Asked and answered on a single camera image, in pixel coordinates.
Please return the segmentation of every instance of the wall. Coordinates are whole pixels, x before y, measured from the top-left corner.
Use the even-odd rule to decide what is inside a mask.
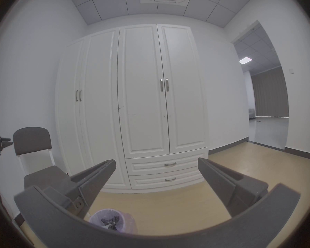
[[[54,94],[64,47],[87,25],[71,0],[20,0],[0,24],[0,135],[20,128],[49,130],[56,164],[65,171],[58,146]],[[14,147],[0,156],[0,193],[14,216],[13,196],[24,189]]]
[[[225,31],[235,41],[257,20],[276,49],[285,76],[289,101],[286,146],[310,152],[310,21],[295,0],[250,0]]]
[[[246,90],[247,90],[248,108],[254,109],[256,112],[254,88],[252,86],[252,77],[250,76],[249,71],[244,72],[243,76],[245,78],[245,84],[246,84]]]
[[[91,24],[86,34],[145,23],[191,27],[204,70],[209,116],[209,149],[248,137],[248,104],[243,73],[235,48],[222,28],[187,17],[139,14]]]
[[[256,116],[288,117],[288,97],[281,67],[252,76]]]

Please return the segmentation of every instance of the gray tile floor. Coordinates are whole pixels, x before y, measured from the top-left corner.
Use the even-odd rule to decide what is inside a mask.
[[[249,140],[285,149],[288,134],[288,118],[256,117],[249,120]]]

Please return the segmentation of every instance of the wardrobe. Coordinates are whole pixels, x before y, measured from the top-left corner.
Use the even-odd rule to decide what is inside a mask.
[[[208,110],[190,27],[117,27],[68,45],[58,69],[55,117],[69,175],[105,160],[103,191],[144,193],[203,181]]]

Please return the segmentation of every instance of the gray curtain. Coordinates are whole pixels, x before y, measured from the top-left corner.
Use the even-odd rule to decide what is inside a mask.
[[[288,96],[281,67],[252,76],[256,116],[288,117]]]

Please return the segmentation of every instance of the beige floor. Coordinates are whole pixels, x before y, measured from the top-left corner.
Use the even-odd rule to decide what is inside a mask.
[[[292,216],[269,247],[277,247],[287,238],[310,209],[310,159],[248,142],[210,155],[209,159],[267,182],[269,190],[277,183],[284,183],[301,193]],[[130,213],[136,221],[138,233],[145,235],[187,233],[230,219],[227,210],[206,182],[157,193],[100,192],[90,213],[92,215],[104,208]],[[26,223],[21,229],[36,247],[44,247]]]

